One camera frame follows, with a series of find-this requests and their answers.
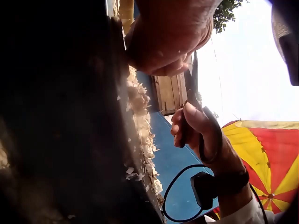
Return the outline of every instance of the black cable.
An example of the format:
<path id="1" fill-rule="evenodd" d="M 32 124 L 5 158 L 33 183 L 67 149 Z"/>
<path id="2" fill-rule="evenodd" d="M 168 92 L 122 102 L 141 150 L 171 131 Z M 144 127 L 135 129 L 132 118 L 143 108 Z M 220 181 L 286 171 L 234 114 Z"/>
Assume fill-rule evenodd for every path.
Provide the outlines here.
<path id="1" fill-rule="evenodd" d="M 186 170 L 188 170 L 188 169 L 190 169 L 190 168 L 193 168 L 193 167 L 206 167 L 206 166 L 203 165 L 203 164 L 194 164 L 194 165 L 186 166 L 184 169 L 182 169 L 182 170 L 181 170 L 181 171 L 174 177 L 174 179 L 170 182 L 169 186 L 167 187 L 167 189 L 166 189 L 166 191 L 165 191 L 164 202 L 163 202 L 163 205 L 162 205 L 162 212 L 163 212 L 163 214 L 164 214 L 169 220 L 171 220 L 171 221 L 173 221 L 173 222 L 176 222 L 176 223 L 189 222 L 189 221 L 195 219 L 197 216 L 199 216 L 199 215 L 202 213 L 202 211 L 203 211 L 202 208 L 200 208 L 199 212 L 198 212 L 195 216 L 193 216 L 193 217 L 191 217 L 191 218 L 189 218 L 189 219 L 177 220 L 177 219 L 174 219 L 174 218 L 170 217 L 170 216 L 167 214 L 166 210 L 165 210 L 166 198 L 167 198 L 167 195 L 168 195 L 168 193 L 169 193 L 169 191 L 170 191 L 172 185 L 175 183 L 175 181 L 179 178 L 179 176 L 180 176 L 183 172 L 185 172 Z M 259 197 L 258 197 L 256 191 L 254 190 L 253 186 L 252 186 L 251 184 L 249 184 L 249 186 L 250 186 L 250 189 L 252 190 L 253 194 L 255 195 L 255 197 L 256 197 L 256 199 L 257 199 L 259 205 L 260 205 L 260 208 L 261 208 L 261 210 L 262 210 L 263 217 L 264 217 L 264 222 L 265 222 L 265 224 L 268 224 L 268 220 L 267 220 L 267 216 L 266 216 L 264 207 L 263 207 L 263 205 L 262 205 L 262 203 L 261 203 L 261 201 L 260 201 L 260 199 L 259 199 Z"/>
<path id="2" fill-rule="evenodd" d="M 259 199 L 259 196 L 257 195 L 257 193 L 255 192 L 255 190 L 253 189 L 253 186 L 251 184 L 249 184 L 250 186 L 250 189 L 252 190 L 253 194 L 255 195 L 256 199 L 257 199 L 257 202 L 260 204 L 260 207 L 261 207 L 261 210 L 262 210 L 262 213 L 263 213 L 263 217 L 264 217 L 264 221 L 265 221 L 265 224 L 268 224 L 268 219 L 267 219 L 267 216 L 266 216 L 266 213 L 265 213 L 265 210 L 264 210 L 264 207 L 261 203 L 261 200 Z"/>
<path id="3" fill-rule="evenodd" d="M 184 219 L 184 220 L 177 220 L 177 219 L 173 219 L 172 217 L 170 217 L 170 216 L 167 214 L 166 210 L 165 210 L 166 198 L 167 198 L 167 195 L 168 195 L 168 193 L 169 193 L 169 191 L 170 191 L 172 185 L 174 184 L 174 182 L 179 178 L 179 176 L 180 176 L 183 172 L 185 172 L 186 170 L 188 170 L 188 169 L 190 169 L 190 168 L 193 168 L 193 167 L 205 167 L 205 165 L 202 165 L 202 164 L 194 164 L 194 165 L 186 166 L 184 169 L 182 169 L 182 170 L 181 170 L 181 171 L 174 177 L 174 179 L 170 182 L 168 188 L 167 188 L 166 191 L 165 191 L 165 195 L 164 195 L 164 203 L 163 203 L 163 205 L 162 205 L 162 211 L 163 211 L 163 214 L 164 214 L 169 220 L 171 220 L 171 221 L 173 221 L 173 222 L 176 222 L 176 223 L 185 223 L 185 222 L 189 222 L 189 221 L 195 219 L 197 216 L 199 216 L 200 213 L 202 212 L 202 208 L 200 208 L 199 212 L 198 212 L 195 216 L 193 216 L 192 218 Z"/>

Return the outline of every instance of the fingernail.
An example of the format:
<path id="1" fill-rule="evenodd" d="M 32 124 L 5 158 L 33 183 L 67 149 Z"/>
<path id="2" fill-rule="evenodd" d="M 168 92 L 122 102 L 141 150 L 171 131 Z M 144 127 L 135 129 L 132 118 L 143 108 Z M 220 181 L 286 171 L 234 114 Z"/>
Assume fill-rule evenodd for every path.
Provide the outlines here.
<path id="1" fill-rule="evenodd" d="M 186 112 L 194 116 L 196 114 L 196 108 L 191 103 L 186 103 Z"/>

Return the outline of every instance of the black scissors handle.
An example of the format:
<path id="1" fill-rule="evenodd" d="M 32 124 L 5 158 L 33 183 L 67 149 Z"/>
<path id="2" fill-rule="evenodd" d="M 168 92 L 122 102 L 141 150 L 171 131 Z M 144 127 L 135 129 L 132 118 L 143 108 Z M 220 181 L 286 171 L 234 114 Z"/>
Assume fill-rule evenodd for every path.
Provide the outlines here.
<path id="1" fill-rule="evenodd" d="M 216 149 L 215 149 L 214 156 L 212 158 L 208 159 L 204 153 L 205 143 L 204 143 L 203 135 L 201 133 L 199 133 L 199 156 L 200 156 L 201 161 L 204 164 L 211 164 L 218 157 L 218 155 L 220 154 L 220 150 L 222 149 L 222 131 L 221 131 L 221 128 L 220 128 L 216 118 L 214 117 L 212 112 L 209 110 L 209 108 L 204 107 L 202 110 L 205 113 L 205 115 L 207 116 L 207 118 L 212 122 L 213 130 L 216 132 L 216 135 L 215 135 L 216 136 L 216 139 L 215 139 Z M 182 114 L 181 126 L 182 126 L 183 132 L 182 132 L 182 138 L 180 140 L 180 148 L 183 148 L 186 145 L 188 129 L 189 129 L 189 124 L 186 121 L 184 113 Z"/>

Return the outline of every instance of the tree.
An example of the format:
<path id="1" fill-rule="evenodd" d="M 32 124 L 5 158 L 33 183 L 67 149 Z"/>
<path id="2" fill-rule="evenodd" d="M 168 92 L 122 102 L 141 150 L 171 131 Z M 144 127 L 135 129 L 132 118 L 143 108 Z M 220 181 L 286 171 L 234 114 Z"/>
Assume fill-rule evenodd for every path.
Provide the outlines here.
<path id="1" fill-rule="evenodd" d="M 213 115 L 215 116 L 216 119 L 219 117 L 218 114 L 216 114 L 215 111 L 213 112 Z"/>
<path id="2" fill-rule="evenodd" d="M 200 102 L 200 104 L 202 104 L 202 95 L 200 94 L 200 92 L 197 92 L 195 97 L 196 97 L 197 101 Z"/>
<path id="3" fill-rule="evenodd" d="M 214 29 L 216 33 L 221 33 L 222 30 L 225 31 L 226 23 L 228 21 L 236 21 L 233 9 L 242 6 L 243 0 L 223 0 L 217 7 L 214 16 Z"/>

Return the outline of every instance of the scissors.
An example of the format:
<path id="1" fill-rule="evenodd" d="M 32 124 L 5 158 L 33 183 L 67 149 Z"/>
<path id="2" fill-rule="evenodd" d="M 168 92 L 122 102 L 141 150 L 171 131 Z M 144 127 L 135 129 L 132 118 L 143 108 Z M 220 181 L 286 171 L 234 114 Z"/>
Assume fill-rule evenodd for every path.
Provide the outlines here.
<path id="1" fill-rule="evenodd" d="M 216 149 L 215 150 L 215 154 L 212 158 L 208 159 L 205 154 L 204 154 L 204 139 L 201 133 L 199 134 L 199 156 L 200 159 L 203 163 L 205 164 L 211 164 L 215 161 L 215 159 L 217 158 L 217 156 L 220 153 L 220 150 L 222 149 L 222 131 L 221 128 L 216 120 L 216 118 L 214 117 L 214 115 L 212 114 L 212 112 L 207 108 L 204 107 L 202 108 L 201 103 L 197 100 L 198 96 L 198 90 L 197 90 L 197 83 L 198 83 L 198 62 L 197 62 L 197 53 L 196 51 L 194 52 L 194 59 L 193 59 L 193 67 L 192 67 L 192 74 L 190 72 L 190 69 L 188 69 L 187 71 L 184 72 L 184 77 L 185 77 L 185 86 L 186 86 L 186 91 L 187 91 L 187 101 L 191 103 L 197 110 L 203 112 L 207 118 L 212 122 L 213 124 L 213 129 L 216 133 Z M 188 130 L 188 123 L 186 121 L 186 118 L 184 116 L 182 116 L 182 138 L 180 141 L 180 148 L 183 148 L 186 144 L 186 139 L 187 139 L 187 130 Z"/>

